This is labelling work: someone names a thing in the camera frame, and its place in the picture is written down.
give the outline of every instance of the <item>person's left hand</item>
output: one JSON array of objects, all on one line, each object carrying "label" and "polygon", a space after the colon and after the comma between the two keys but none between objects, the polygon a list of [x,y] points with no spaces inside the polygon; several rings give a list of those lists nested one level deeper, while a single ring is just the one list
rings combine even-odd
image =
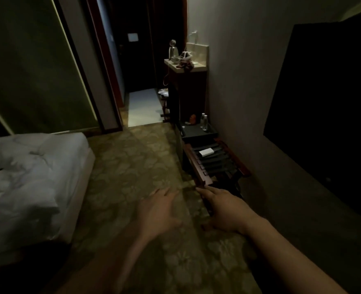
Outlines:
[{"label": "person's left hand", "polygon": [[140,225],[140,237],[151,241],[159,235],[182,225],[182,221],[171,214],[172,202],[178,192],[155,189],[149,197],[140,201],[137,218]]}]

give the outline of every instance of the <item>bed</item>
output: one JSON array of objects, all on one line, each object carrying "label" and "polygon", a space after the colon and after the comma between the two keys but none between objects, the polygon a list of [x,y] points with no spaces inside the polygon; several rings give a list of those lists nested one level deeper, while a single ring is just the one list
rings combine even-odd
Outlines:
[{"label": "bed", "polygon": [[71,242],[94,161],[82,133],[0,138],[0,266],[27,246]]}]

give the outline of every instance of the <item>carpet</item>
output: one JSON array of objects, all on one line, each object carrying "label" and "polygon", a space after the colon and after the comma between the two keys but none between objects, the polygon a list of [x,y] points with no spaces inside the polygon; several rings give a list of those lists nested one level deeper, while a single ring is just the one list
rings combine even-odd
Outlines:
[{"label": "carpet", "polygon": [[128,127],[160,123],[161,113],[163,110],[154,88],[129,94]]},{"label": "carpet", "polygon": [[209,215],[193,178],[181,169],[170,124],[125,128],[88,141],[96,162],[70,254],[43,293],[56,291],[106,246],[132,220],[141,197],[167,186],[180,191],[174,215],[183,226],[144,250],[124,293],[261,293],[242,256],[246,240],[200,228]]}]

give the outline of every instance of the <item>white tile floor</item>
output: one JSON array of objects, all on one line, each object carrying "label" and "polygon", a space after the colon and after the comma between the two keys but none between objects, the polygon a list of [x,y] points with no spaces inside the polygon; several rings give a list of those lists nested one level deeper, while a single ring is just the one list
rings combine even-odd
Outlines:
[{"label": "white tile floor", "polygon": [[129,127],[162,122],[163,113],[153,88],[132,92],[129,95]]}]

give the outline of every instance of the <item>white bed sheet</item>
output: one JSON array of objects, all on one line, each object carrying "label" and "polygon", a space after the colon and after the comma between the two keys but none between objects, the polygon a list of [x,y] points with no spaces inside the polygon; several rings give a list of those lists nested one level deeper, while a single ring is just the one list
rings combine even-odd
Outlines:
[{"label": "white bed sheet", "polygon": [[82,133],[0,138],[0,252],[56,236],[88,150]]}]

